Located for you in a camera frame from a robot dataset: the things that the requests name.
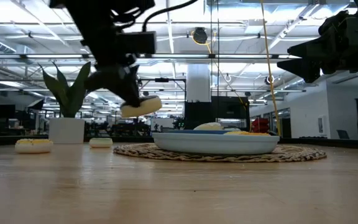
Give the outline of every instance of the table surface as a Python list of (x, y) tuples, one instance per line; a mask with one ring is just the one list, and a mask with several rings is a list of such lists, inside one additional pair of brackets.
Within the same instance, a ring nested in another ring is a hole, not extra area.
[(358, 149), (292, 163), (157, 161), (0, 147), (0, 223), (358, 223)]

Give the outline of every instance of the white planter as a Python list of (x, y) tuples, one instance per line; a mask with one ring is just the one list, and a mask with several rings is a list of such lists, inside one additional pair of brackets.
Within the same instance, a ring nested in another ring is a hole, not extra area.
[(53, 118), (49, 121), (49, 140), (54, 144), (82, 144), (84, 128), (83, 119)]

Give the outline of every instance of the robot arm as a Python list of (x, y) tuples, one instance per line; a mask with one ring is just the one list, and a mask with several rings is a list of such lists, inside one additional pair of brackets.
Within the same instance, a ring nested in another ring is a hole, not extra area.
[(327, 18), (318, 30), (320, 37), (288, 49), (294, 60), (278, 62), (277, 66), (312, 83), (324, 74), (337, 70), (358, 72), (358, 10), (350, 15), (341, 11)]
[(139, 99), (136, 82), (139, 66), (134, 64), (139, 54), (155, 54), (156, 51), (156, 33), (146, 31), (147, 21), (196, 1), (190, 0), (151, 14), (146, 18), (142, 32), (133, 33), (124, 33), (123, 30), (154, 7), (154, 0), (51, 0), (50, 7), (67, 8), (84, 38), (81, 43), (89, 47), (97, 61), (97, 72), (87, 79), (86, 89), (95, 91), (106, 88), (122, 98), (125, 105), (138, 108), (150, 97)]

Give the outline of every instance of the round rattan mat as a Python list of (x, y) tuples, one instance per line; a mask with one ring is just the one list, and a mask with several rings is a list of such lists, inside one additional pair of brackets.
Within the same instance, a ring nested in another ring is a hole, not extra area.
[(319, 149), (289, 145), (277, 145), (272, 153), (261, 155), (216, 155), (172, 152), (160, 149), (154, 143), (118, 146), (114, 148), (114, 152), (125, 156), (148, 159), (197, 162), (302, 162), (327, 157), (326, 153)]

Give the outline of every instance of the red object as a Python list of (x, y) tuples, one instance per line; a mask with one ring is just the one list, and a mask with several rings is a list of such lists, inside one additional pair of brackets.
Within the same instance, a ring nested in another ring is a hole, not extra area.
[(253, 133), (267, 133), (269, 131), (269, 121), (266, 118), (257, 118), (252, 122)]

